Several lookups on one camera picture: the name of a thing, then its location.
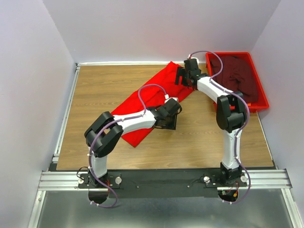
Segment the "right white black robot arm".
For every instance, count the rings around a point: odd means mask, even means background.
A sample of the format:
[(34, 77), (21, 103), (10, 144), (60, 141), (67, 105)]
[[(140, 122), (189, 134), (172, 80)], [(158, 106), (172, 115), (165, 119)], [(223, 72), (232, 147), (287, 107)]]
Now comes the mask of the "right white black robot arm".
[(249, 111), (242, 93), (226, 89), (203, 74), (196, 58), (188, 58), (184, 60), (184, 67), (178, 67), (175, 84), (192, 87), (216, 102), (216, 121), (224, 134), (224, 155), (218, 180), (224, 186), (231, 185), (242, 175), (240, 137)]

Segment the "bright red t shirt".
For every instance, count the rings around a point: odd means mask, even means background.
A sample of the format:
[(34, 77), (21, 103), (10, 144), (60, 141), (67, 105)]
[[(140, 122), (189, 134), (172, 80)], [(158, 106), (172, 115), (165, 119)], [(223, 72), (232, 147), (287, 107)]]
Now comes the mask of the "bright red t shirt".
[[(179, 65), (170, 62), (159, 73), (153, 76), (145, 84), (149, 85), (141, 91), (141, 98), (147, 107), (164, 104), (164, 92), (170, 97), (177, 97), (183, 101), (193, 90), (183, 85), (176, 85), (175, 78)], [(112, 111), (113, 115), (124, 115), (136, 113), (143, 110), (143, 106), (138, 97), (138, 91), (134, 91), (124, 102)], [(122, 138), (131, 146), (137, 147), (140, 142), (152, 131), (152, 129), (142, 129), (127, 133)]]

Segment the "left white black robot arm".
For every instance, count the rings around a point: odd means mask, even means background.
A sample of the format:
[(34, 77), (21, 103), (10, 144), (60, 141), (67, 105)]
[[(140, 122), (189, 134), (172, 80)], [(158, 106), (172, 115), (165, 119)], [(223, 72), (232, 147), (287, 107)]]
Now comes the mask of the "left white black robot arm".
[(182, 106), (175, 97), (165, 100), (158, 106), (143, 107), (143, 110), (112, 115), (102, 113), (85, 131), (84, 137), (89, 149), (88, 180), (95, 188), (105, 185), (107, 156), (114, 150), (120, 138), (138, 130), (153, 128), (175, 130), (177, 116)]

